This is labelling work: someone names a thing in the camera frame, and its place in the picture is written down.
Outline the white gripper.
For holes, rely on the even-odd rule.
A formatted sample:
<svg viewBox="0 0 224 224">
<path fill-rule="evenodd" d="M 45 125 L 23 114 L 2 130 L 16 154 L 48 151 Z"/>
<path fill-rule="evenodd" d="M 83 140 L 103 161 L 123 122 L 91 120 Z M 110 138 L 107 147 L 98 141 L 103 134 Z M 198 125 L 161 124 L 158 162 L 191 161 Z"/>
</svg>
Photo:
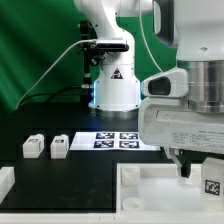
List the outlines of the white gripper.
<svg viewBox="0 0 224 224">
<path fill-rule="evenodd" d="M 138 132 L 144 144 L 168 148 L 183 178 L 190 177 L 191 163 L 178 149 L 224 154 L 224 114 L 192 112 L 181 99 L 145 98 Z"/>
</svg>

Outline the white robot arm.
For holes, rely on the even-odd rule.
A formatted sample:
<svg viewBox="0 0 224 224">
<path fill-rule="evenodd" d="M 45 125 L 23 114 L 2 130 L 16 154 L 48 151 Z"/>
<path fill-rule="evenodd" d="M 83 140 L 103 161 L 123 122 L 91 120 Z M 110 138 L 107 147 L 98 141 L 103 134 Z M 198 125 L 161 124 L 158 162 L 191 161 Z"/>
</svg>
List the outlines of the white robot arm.
<svg viewBox="0 0 224 224">
<path fill-rule="evenodd" d="M 224 154 L 224 0 L 73 0 L 97 34 L 100 63 L 90 108 L 101 116 L 138 115 L 147 145 L 168 151 L 181 176 L 185 150 Z M 134 39 L 117 18 L 152 14 L 157 38 L 177 49 L 176 65 L 138 81 Z"/>
</svg>

